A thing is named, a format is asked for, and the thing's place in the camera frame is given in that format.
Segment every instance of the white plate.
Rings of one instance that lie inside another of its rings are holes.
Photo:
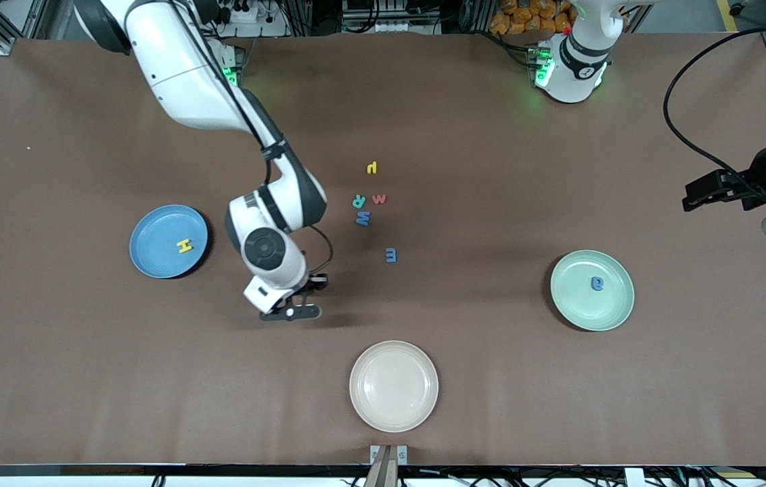
[[[421,425],[434,410],[438,376],[428,355],[389,340],[359,355],[350,373],[350,400],[359,418],[387,434]]]

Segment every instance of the floor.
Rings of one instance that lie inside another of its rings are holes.
[[[55,16],[50,37],[55,39],[88,40],[76,18],[71,15],[70,1]],[[2,9],[12,22],[24,21],[24,12],[32,0],[3,0]],[[657,3],[639,28],[643,33],[693,33],[726,30],[721,9],[726,0],[662,0]],[[751,28],[766,24],[766,0],[755,0],[735,19],[736,28]]]

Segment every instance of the brown table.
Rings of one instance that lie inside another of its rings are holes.
[[[245,85],[326,187],[336,244],[324,316],[284,324],[245,301],[221,225],[263,177],[253,139],[170,121],[133,58],[19,41],[0,58],[0,463],[346,463],[393,443],[414,463],[766,465],[766,209],[684,214],[683,185],[714,167],[660,110],[717,38],[623,37],[575,106],[481,37],[260,41]],[[673,116],[746,167],[766,145],[761,41],[697,65]],[[368,228],[358,193],[388,196]],[[158,281],[127,238],[170,203],[210,216],[215,243]],[[296,239],[325,258],[314,233]],[[551,308],[550,268],[583,248],[636,284],[609,333]],[[346,387],[388,339],[441,380],[406,434],[365,425]]]

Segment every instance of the blue plate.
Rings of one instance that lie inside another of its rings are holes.
[[[200,262],[208,244],[208,225],[197,210],[167,204],[136,224],[130,235],[130,260],[148,277],[179,277]]]

